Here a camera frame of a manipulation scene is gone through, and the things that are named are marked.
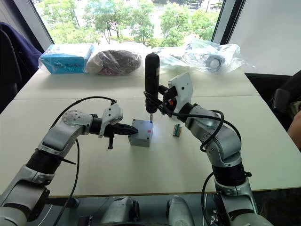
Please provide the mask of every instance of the black cable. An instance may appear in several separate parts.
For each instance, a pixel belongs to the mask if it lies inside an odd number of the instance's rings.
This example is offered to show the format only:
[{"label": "black cable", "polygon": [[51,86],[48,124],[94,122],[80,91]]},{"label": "black cable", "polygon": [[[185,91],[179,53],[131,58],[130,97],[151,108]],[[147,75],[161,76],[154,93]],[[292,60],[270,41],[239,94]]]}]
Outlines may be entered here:
[{"label": "black cable", "polygon": [[222,121],[223,123],[229,125],[235,131],[235,133],[237,134],[237,136],[238,136],[238,138],[241,142],[241,136],[240,136],[240,133],[239,133],[238,129],[232,123],[230,123],[226,120],[222,120],[221,118],[213,117],[213,116],[209,116],[209,115],[174,113],[171,110],[169,110],[167,108],[167,106],[165,105],[165,99],[163,99],[162,105],[163,105],[163,109],[167,113],[172,114],[172,115],[177,116],[177,117],[203,118],[203,119],[213,119],[213,120],[217,120],[217,121]]},{"label": "black cable", "polygon": [[204,219],[205,219],[205,221],[206,221],[206,224],[207,224],[208,226],[210,226],[211,224],[209,223],[209,220],[208,220],[208,218],[207,218],[207,214],[206,214],[206,212],[205,212],[204,194],[205,194],[206,185],[207,185],[209,179],[212,177],[212,175],[213,175],[213,172],[210,173],[210,174],[207,176],[207,178],[206,178],[206,180],[205,180],[205,182],[204,182],[204,184],[203,184],[202,194],[201,194],[201,207],[202,207],[202,212],[203,212],[203,216],[204,216]]},{"label": "black cable", "polygon": [[215,138],[215,135],[221,130],[222,125],[224,123],[224,114],[221,111],[212,110],[212,112],[220,114],[221,115],[221,120],[220,120],[220,123],[218,124],[216,130],[213,132],[213,134],[207,140],[205,140],[202,143],[202,145],[200,147],[200,150],[203,151],[203,152],[206,152],[206,150],[204,149],[205,145],[208,144],[212,139]]},{"label": "black cable", "polygon": [[69,105],[67,108],[65,108],[65,110],[63,110],[63,111],[59,114],[59,116],[55,119],[55,121],[52,123],[52,125],[51,125],[50,128],[54,127],[55,124],[60,120],[60,118],[62,117],[62,115],[63,115],[66,111],[68,111],[70,108],[72,108],[73,106],[79,104],[80,102],[82,102],[82,101],[84,101],[84,100],[97,99],[97,98],[98,98],[98,99],[106,99],[106,100],[110,100],[110,101],[112,102],[112,104],[114,104],[114,103],[117,102],[116,100],[111,99],[111,98],[109,98],[109,97],[101,97],[101,96],[93,96],[93,97],[86,97],[86,98],[80,99],[80,100],[78,100],[78,101],[75,101],[75,102],[72,103],[71,105]]},{"label": "black cable", "polygon": [[56,226],[57,223],[59,222],[61,216],[63,215],[63,212],[68,204],[68,202],[70,201],[70,199],[72,198],[73,196],[73,193],[74,193],[74,190],[75,190],[75,187],[76,187],[76,184],[77,184],[77,180],[79,178],[79,141],[76,139],[76,146],[77,146],[77,167],[76,167],[76,176],[75,176],[75,181],[74,181],[74,185],[73,185],[73,188],[72,188],[72,191],[67,199],[67,201],[65,202],[64,206],[62,207],[60,213],[58,214],[53,226]]},{"label": "black cable", "polygon": [[[108,97],[102,97],[102,96],[93,96],[93,97],[86,97],[86,98],[83,98],[83,99],[80,99],[78,101],[75,101],[74,103],[72,103],[71,105],[69,105],[67,108],[65,108],[60,114],[59,116],[55,119],[55,121],[52,123],[51,127],[54,127],[56,125],[56,123],[59,121],[59,119],[62,117],[62,115],[68,111],[70,108],[72,108],[73,106],[79,104],[80,102],[84,101],[84,100],[89,100],[89,99],[106,99],[106,100],[110,100],[111,101],[111,104],[114,104],[116,103],[117,101],[114,100],[114,99],[111,99],[111,98],[108,98]],[[73,184],[73,188],[71,190],[71,193],[67,199],[67,201],[65,202],[64,206],[62,207],[59,215],[57,216],[53,226],[56,226],[57,223],[59,222],[63,212],[65,211],[66,209],[66,206],[68,204],[68,202],[70,201],[70,199],[72,198],[73,196],[73,193],[74,193],[74,190],[75,190],[75,187],[76,187],[76,184],[77,184],[77,181],[78,181],[78,178],[79,178],[79,141],[76,139],[76,146],[77,146],[77,167],[76,167],[76,176],[75,176],[75,181],[74,181],[74,184]]]}]

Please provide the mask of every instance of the window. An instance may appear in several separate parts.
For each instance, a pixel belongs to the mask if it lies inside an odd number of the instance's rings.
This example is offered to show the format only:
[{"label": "window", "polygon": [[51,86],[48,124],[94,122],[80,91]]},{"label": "window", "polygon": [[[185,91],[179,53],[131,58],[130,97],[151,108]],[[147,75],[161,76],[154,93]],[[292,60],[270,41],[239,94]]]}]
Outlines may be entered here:
[{"label": "window", "polygon": [[54,43],[211,40],[222,0],[32,0]]}]

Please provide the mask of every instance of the blue tissue box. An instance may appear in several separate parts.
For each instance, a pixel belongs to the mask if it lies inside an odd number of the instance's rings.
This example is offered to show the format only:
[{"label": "blue tissue box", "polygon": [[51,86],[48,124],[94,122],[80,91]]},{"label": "blue tissue box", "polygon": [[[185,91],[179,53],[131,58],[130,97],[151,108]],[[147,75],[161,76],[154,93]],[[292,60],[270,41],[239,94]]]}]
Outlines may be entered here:
[{"label": "blue tissue box", "polygon": [[55,44],[40,56],[39,67],[42,65],[52,74],[84,73],[94,46],[92,44]]}]

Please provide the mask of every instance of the gray electrical box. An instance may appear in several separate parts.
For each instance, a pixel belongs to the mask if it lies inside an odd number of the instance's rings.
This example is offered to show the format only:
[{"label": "gray electrical box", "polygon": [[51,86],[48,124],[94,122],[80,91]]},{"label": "gray electrical box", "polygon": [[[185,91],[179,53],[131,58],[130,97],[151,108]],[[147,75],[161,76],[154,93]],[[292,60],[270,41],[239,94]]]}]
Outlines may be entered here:
[{"label": "gray electrical box", "polygon": [[132,126],[138,129],[138,133],[128,136],[130,144],[134,146],[150,147],[152,125],[152,121],[134,119]]}]

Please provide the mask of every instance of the blue jacket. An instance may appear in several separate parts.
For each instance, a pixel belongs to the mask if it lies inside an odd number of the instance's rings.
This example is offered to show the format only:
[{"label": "blue jacket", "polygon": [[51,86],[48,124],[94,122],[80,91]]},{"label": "blue jacket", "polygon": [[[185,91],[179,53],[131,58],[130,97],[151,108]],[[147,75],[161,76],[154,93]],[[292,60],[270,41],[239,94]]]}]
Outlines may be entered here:
[{"label": "blue jacket", "polygon": [[41,53],[9,24],[0,22],[0,29],[8,35],[13,45],[23,86],[38,70]]}]

